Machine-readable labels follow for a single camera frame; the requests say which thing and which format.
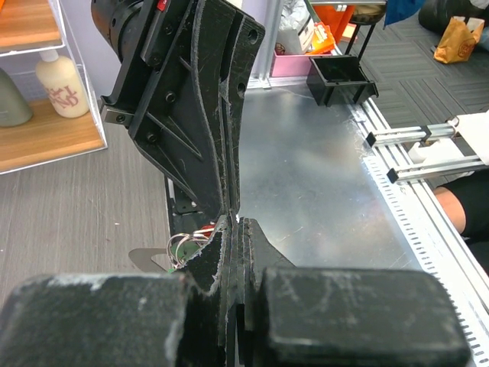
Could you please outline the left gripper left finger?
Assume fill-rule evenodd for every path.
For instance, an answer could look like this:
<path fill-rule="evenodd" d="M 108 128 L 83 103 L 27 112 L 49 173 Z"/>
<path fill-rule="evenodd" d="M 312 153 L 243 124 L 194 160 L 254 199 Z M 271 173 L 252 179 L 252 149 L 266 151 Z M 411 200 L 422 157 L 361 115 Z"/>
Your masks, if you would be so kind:
<path fill-rule="evenodd" d="M 58 274 L 16 287 L 1 312 L 3 366 L 230 366 L 222 288 L 233 220 L 171 273 Z"/>

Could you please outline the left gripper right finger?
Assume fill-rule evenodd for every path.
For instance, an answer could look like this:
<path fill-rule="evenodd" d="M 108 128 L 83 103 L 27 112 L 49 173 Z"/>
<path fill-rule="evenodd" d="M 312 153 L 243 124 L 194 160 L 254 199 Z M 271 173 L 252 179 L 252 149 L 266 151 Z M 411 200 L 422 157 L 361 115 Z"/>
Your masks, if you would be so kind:
<path fill-rule="evenodd" d="M 455 308 L 424 271 L 301 268 L 253 219 L 239 225 L 246 366 L 465 366 Z"/>

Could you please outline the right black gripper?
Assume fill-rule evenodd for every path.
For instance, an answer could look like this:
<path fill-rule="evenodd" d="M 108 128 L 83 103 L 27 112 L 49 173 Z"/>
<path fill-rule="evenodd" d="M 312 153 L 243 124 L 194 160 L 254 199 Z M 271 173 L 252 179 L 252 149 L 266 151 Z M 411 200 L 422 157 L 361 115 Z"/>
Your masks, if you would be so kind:
<path fill-rule="evenodd" d="M 91 15 L 121 62 L 102 120 L 133 119 L 140 151 L 209 218 L 238 211 L 241 119 L 264 27 L 226 1 L 93 1 Z"/>

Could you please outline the keychain with keys and strap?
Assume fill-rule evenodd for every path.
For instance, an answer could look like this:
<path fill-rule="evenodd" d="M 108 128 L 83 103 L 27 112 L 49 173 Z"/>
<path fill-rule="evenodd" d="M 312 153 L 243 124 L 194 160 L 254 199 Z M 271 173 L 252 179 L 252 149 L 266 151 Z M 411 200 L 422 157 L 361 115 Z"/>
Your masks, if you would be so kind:
<path fill-rule="evenodd" d="M 197 229 L 172 235 L 163 248 L 135 248 L 128 253 L 134 266 L 143 272 L 173 272 L 204 247 L 210 237 Z"/>

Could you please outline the small red key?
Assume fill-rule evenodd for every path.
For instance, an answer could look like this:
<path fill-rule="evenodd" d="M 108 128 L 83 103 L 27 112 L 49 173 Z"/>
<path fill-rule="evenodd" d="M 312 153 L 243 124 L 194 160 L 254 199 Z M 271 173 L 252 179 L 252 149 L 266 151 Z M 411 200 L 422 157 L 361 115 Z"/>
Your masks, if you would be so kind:
<path fill-rule="evenodd" d="M 203 235 L 206 237 L 210 237 L 210 235 L 213 233 L 215 226 L 214 225 L 206 225 L 203 226 L 200 231 Z"/>

